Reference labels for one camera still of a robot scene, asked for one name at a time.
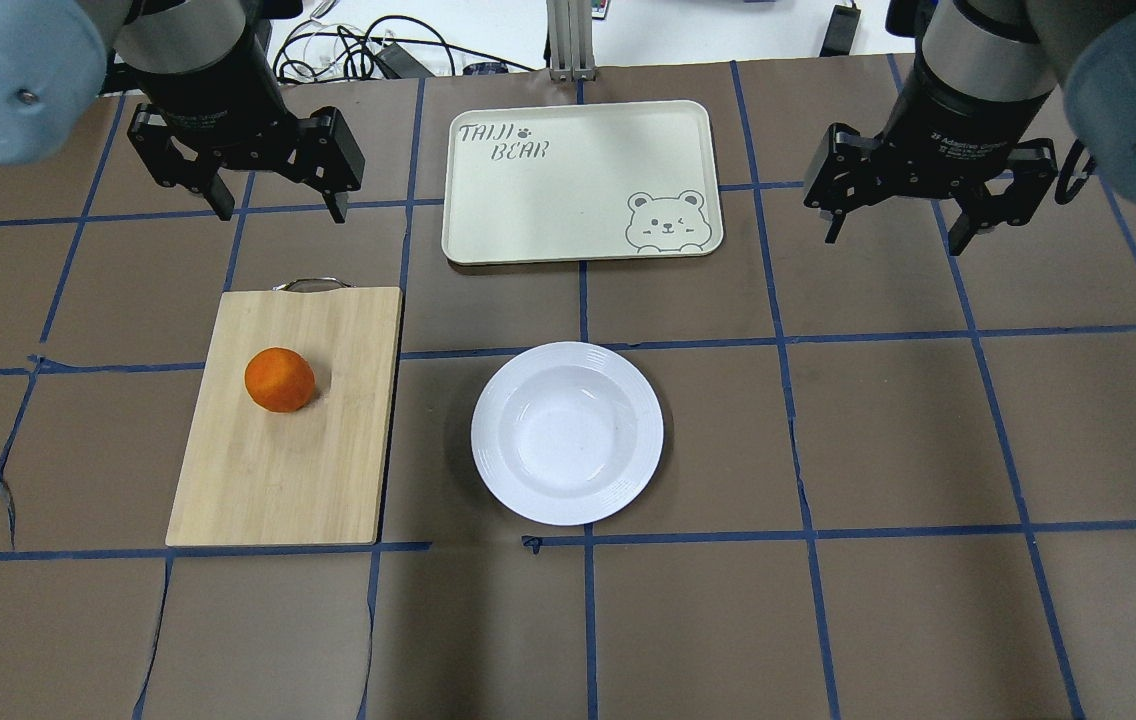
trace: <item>round orange object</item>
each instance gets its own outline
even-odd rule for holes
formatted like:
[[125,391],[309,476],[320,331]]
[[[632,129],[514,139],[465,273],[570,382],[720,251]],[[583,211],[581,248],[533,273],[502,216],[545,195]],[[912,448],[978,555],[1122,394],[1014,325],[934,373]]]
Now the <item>round orange object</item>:
[[315,370],[287,348],[267,348],[248,361],[244,387],[253,402],[272,413],[292,413],[315,395]]

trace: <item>metal handle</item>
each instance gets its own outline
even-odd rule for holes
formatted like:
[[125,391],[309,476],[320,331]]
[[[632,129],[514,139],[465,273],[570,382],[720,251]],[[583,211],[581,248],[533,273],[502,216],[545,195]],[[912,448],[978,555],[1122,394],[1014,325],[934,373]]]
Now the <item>metal handle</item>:
[[332,286],[335,286],[335,287],[353,287],[353,284],[350,284],[350,283],[344,282],[344,281],[340,281],[339,278],[296,278],[295,281],[286,282],[284,284],[276,284],[276,286],[272,287],[270,290],[279,290],[279,291],[285,291],[285,292],[320,292],[321,290],[334,290],[332,287],[311,288],[311,290],[294,290],[294,287],[302,286],[302,284],[307,284],[307,283],[332,284]]

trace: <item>white background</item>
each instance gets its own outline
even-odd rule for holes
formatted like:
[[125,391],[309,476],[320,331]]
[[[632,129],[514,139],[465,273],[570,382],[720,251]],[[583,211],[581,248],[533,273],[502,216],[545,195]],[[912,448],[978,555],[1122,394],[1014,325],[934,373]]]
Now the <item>white background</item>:
[[[306,0],[302,18],[276,20],[268,58],[279,42],[307,17],[318,0]],[[657,65],[810,58],[818,55],[821,37],[838,0],[613,0],[608,18],[595,20],[595,65]],[[884,31],[888,0],[862,0],[853,55],[910,53],[914,41],[893,37]],[[449,44],[501,56],[532,68],[545,67],[545,0],[339,0],[324,22],[353,24],[359,30],[386,14],[411,15],[443,33]],[[411,23],[391,22],[377,28],[400,37],[431,34]],[[294,45],[298,49],[302,44]],[[310,64],[326,64],[334,53],[325,37],[307,50]],[[409,47],[431,72],[448,74],[443,50]],[[458,56],[458,72],[476,58]]]

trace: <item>bear ear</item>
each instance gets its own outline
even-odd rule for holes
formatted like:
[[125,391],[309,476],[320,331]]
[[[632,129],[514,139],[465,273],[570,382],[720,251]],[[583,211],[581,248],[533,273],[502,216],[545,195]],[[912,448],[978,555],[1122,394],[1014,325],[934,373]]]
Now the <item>bear ear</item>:
[[696,209],[705,204],[705,198],[701,196],[701,193],[695,190],[684,190],[679,193],[679,200],[687,202],[688,206],[693,206]]
[[638,210],[642,206],[649,204],[652,201],[652,196],[646,192],[636,192],[632,195],[629,200],[626,201],[627,206],[630,206],[632,210]]

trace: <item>round plate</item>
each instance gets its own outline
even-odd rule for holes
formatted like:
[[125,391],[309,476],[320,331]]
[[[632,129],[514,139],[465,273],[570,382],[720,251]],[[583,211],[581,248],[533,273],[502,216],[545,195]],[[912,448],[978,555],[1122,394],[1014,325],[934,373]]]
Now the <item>round plate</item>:
[[549,525],[593,524],[644,489],[661,455],[661,407],[635,365],[583,342],[554,342],[492,375],[471,450],[492,495]]

